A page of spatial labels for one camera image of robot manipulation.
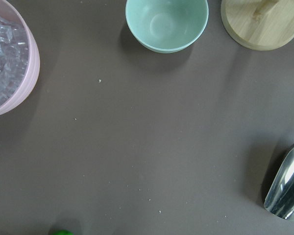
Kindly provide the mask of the pink bowl of ice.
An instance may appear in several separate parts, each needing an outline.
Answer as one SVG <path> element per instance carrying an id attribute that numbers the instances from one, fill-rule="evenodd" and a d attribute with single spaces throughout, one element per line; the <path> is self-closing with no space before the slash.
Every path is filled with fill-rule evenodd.
<path id="1" fill-rule="evenodd" d="M 0 0 L 0 115 L 32 92 L 40 71 L 36 41 L 20 13 Z"/>

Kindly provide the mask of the wooden cup stand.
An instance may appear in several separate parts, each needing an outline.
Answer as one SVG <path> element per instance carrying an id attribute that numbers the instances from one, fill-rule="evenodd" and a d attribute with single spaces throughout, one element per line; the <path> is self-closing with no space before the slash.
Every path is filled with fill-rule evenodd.
<path id="1" fill-rule="evenodd" d="M 220 13 L 227 33 L 246 48 L 274 50 L 294 38 L 294 0 L 223 0 Z"/>

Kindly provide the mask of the steel ice scoop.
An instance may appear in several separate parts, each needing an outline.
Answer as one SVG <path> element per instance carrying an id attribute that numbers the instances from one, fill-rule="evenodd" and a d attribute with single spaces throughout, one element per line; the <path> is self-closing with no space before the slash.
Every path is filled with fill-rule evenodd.
<path id="1" fill-rule="evenodd" d="M 284 155 L 265 197 L 264 208 L 277 217 L 294 222 L 294 145 Z"/>

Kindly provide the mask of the green ceramic bowl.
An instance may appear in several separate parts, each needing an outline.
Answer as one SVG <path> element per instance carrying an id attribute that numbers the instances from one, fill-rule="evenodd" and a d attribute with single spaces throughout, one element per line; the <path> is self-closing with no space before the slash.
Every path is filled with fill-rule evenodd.
<path id="1" fill-rule="evenodd" d="M 128 0 L 128 28 L 144 47 L 158 53 L 174 53 L 193 44 L 209 18 L 206 0 Z"/>

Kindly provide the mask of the green lime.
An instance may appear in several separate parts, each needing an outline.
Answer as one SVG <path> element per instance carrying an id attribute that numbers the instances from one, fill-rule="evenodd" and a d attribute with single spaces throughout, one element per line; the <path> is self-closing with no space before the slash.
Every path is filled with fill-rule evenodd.
<path id="1" fill-rule="evenodd" d="M 73 233 L 68 230 L 58 230 L 53 235 L 73 235 Z"/>

